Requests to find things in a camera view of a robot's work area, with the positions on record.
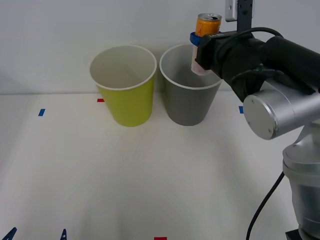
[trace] yellow cup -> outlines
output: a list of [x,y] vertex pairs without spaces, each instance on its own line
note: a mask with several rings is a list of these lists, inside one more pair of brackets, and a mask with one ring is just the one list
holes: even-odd
[[155,56],[141,46],[112,47],[94,58],[91,77],[118,124],[135,127],[149,119],[156,69]]

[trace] can lid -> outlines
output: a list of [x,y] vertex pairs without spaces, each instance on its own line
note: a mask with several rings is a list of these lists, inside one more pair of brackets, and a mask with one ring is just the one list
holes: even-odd
[[219,21],[222,19],[222,16],[215,13],[201,13],[198,15],[198,18],[206,21]]

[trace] white table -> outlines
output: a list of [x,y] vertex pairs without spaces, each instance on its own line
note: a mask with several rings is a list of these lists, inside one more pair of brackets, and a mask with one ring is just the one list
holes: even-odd
[[[158,93],[150,119],[118,125],[99,94],[0,96],[0,239],[244,240],[299,131],[257,137],[232,92],[180,126]],[[45,109],[43,116],[38,116]],[[252,240],[298,226],[285,179]]]

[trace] black cable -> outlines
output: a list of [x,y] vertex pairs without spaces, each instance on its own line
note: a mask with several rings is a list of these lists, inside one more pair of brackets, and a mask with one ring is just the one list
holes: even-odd
[[276,30],[273,30],[271,28],[268,28],[268,27],[253,27],[253,28],[250,28],[248,30],[245,30],[245,31],[242,31],[242,32],[238,32],[236,33],[235,35],[232,35],[230,37],[227,38],[227,40],[221,44],[217,50],[215,51],[215,54],[214,54],[214,62],[215,64],[218,64],[219,60],[218,60],[218,55],[219,55],[219,52],[221,51],[221,49],[226,46],[226,44],[230,43],[232,40],[242,36],[242,35],[245,35],[245,34],[249,34],[249,33],[254,33],[254,32],[265,32],[265,33],[269,33],[269,34],[273,34],[275,36],[279,36],[279,37],[282,37],[283,36]]
[[249,225],[249,228],[248,228],[248,232],[246,233],[246,240],[249,240],[250,239],[250,234],[251,234],[251,231],[252,231],[252,228],[254,227],[255,225],[255,222],[259,216],[259,214],[261,213],[262,209],[264,208],[264,206],[266,205],[267,201],[269,200],[269,198],[271,197],[271,195],[274,193],[274,191],[277,189],[277,187],[279,186],[279,184],[281,183],[282,179],[284,179],[284,172],[282,172],[279,176],[279,178],[276,180],[275,184],[273,185],[273,187],[271,188],[271,190],[268,192],[268,194],[264,197],[263,201],[261,202],[260,206],[258,207],[257,211],[255,212],[251,222],[250,222],[250,225]]

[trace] gray cup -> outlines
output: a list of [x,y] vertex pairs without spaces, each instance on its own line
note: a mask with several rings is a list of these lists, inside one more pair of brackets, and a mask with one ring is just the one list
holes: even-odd
[[194,126],[206,117],[222,80],[213,72],[191,71],[193,45],[168,49],[160,59],[163,99],[168,116],[177,124]]

